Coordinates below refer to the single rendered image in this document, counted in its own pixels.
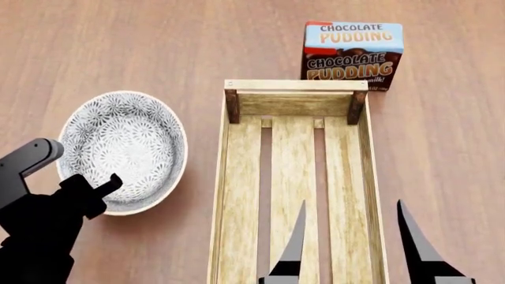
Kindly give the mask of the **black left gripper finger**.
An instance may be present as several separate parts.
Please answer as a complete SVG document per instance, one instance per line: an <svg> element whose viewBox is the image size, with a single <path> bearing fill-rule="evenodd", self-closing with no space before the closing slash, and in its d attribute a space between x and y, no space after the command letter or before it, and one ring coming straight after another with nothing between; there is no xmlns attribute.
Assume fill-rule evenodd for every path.
<svg viewBox="0 0 505 284"><path fill-rule="evenodd" d="M94 194L101 200L105 197L117 191L122 186L122 180L117 174L112 174L109 181L101 184L96 189L94 189Z"/></svg>
<svg viewBox="0 0 505 284"><path fill-rule="evenodd" d="M82 174L74 174L59 183L61 189L66 191L88 192L93 188Z"/></svg>

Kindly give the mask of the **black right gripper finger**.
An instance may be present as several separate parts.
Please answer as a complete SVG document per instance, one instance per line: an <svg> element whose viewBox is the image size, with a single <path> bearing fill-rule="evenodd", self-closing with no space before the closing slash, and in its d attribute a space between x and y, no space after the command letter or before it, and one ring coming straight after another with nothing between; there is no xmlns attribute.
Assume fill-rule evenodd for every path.
<svg viewBox="0 0 505 284"><path fill-rule="evenodd" d="M397 202L397 212L411 284L465 284L465 275L443 260L402 200Z"/></svg>
<svg viewBox="0 0 505 284"><path fill-rule="evenodd" d="M270 271L269 284L299 284L305 220L306 206L303 201L291 237L279 261Z"/></svg>

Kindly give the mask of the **patterned black and white bowl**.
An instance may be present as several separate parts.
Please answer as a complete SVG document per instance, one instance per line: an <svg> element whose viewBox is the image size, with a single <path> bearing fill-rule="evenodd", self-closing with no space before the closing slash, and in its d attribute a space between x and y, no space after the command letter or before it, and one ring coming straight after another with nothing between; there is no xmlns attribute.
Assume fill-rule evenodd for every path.
<svg viewBox="0 0 505 284"><path fill-rule="evenodd" d="M104 198L106 215L151 209L179 184L188 160L179 117L159 99L133 91L108 92L83 103L62 127L60 179L82 174L98 186L117 174L122 187Z"/></svg>

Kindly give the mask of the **light wooden slatted tray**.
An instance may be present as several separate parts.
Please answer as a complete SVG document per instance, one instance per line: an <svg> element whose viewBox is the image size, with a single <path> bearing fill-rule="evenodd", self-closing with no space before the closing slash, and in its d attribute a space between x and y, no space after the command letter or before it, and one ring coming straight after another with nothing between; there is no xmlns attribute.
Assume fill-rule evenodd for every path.
<svg viewBox="0 0 505 284"><path fill-rule="evenodd" d="M259 284L262 132L271 130L270 270L305 201L299 284L320 284L316 149L324 131L331 284L390 284L364 80L227 80L207 284Z"/></svg>

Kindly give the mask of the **chocolate pudding box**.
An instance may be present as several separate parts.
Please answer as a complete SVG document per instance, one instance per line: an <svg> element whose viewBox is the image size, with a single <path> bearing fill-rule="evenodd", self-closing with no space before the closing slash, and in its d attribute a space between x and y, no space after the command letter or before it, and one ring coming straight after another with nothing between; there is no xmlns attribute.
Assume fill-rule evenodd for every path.
<svg viewBox="0 0 505 284"><path fill-rule="evenodd" d="M404 51L400 23L309 21L301 56L302 80L366 80L390 89Z"/></svg>

